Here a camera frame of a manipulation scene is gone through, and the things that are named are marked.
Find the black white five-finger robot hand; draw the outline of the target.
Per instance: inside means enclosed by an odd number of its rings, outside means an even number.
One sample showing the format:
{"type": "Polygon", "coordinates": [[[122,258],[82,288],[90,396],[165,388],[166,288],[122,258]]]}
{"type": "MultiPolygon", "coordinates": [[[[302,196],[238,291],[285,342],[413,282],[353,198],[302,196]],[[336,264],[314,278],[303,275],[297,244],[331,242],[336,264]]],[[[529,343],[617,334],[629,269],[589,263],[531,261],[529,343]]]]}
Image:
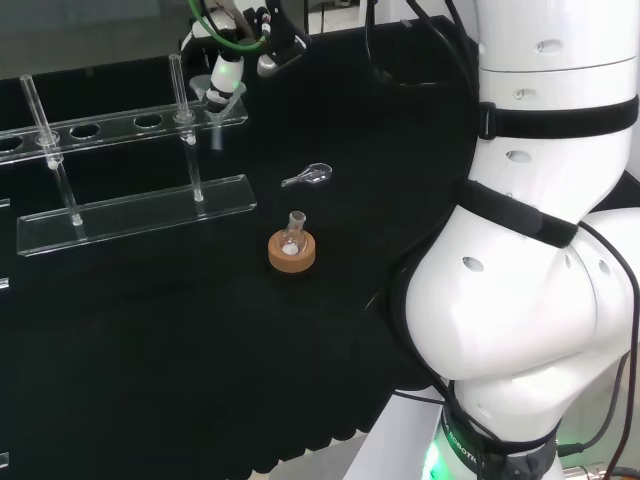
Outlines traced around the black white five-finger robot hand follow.
{"type": "Polygon", "coordinates": [[[181,41],[183,61],[206,65],[210,73],[190,81],[206,111],[220,114],[242,83],[245,60],[257,59],[267,78],[300,58],[309,36],[288,17],[279,1],[240,10],[233,1],[190,1],[193,19],[181,41]]]}

